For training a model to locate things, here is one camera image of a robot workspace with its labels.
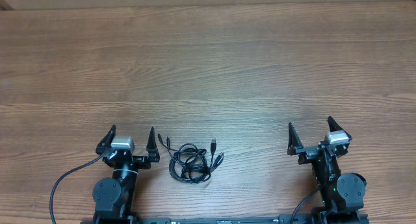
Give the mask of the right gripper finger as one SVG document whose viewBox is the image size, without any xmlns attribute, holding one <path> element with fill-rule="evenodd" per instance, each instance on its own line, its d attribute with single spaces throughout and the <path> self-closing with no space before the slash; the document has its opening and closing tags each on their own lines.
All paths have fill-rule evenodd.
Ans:
<svg viewBox="0 0 416 224">
<path fill-rule="evenodd" d="M 287 154 L 297 155 L 300 152 L 300 150 L 304 148 L 304 146 L 291 122 L 289 122 L 288 129 L 289 129 L 289 142 L 288 142 L 288 147 L 287 147 Z"/>
<path fill-rule="evenodd" d="M 352 136 L 347 133 L 331 116 L 328 116 L 327 122 L 330 132 L 343 131 L 348 136 L 348 139 L 352 140 Z"/>
</svg>

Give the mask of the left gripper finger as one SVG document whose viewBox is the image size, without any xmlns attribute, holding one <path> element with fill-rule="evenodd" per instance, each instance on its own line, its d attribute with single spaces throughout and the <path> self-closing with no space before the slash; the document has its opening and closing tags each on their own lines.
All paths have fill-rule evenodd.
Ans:
<svg viewBox="0 0 416 224">
<path fill-rule="evenodd" d="M 104 138 L 96 146 L 96 154 L 102 155 L 106 148 L 111 146 L 111 142 L 116 136 L 116 125 L 113 125 Z"/>
<path fill-rule="evenodd" d="M 146 151 L 148 152 L 148 157 L 150 162 L 159 162 L 160 161 L 160 154 L 157 148 L 157 143 L 155 140 L 155 129 L 151 126 L 148 142 L 146 145 Z"/>
</svg>

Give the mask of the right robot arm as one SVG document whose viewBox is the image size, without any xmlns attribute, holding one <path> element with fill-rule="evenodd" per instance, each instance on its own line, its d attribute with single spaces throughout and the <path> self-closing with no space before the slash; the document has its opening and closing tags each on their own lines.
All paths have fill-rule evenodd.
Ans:
<svg viewBox="0 0 416 224">
<path fill-rule="evenodd" d="M 331 116 L 327 118 L 329 132 L 316 146 L 304 147 L 292 123 L 289 123 L 287 154 L 298 156 L 298 163 L 311 164 L 317 188 L 303 198 L 292 214 L 289 223 L 339 223 L 366 224 L 368 215 L 360 214 L 367 181 L 358 173 L 342 173 L 337 159 L 348 153 L 352 136 Z M 299 214 L 299 210 L 315 194 L 322 198 L 322 206 L 312 209 L 310 214 Z"/>
</svg>

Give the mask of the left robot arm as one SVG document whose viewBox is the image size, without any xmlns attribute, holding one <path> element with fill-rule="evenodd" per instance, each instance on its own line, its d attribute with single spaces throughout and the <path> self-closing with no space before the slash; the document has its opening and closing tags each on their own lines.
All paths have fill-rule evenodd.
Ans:
<svg viewBox="0 0 416 224">
<path fill-rule="evenodd" d="M 150 169 L 152 163 L 160 161 L 160 154 L 152 127 L 146 145 L 146 156 L 134 154 L 135 145 L 130 136 L 117 136 L 113 125 L 98 143 L 96 154 L 113 169 L 112 176 L 99 180 L 92 196 L 95 201 L 94 223 L 142 223 L 133 212 L 133 200 L 138 171 Z"/>
</svg>

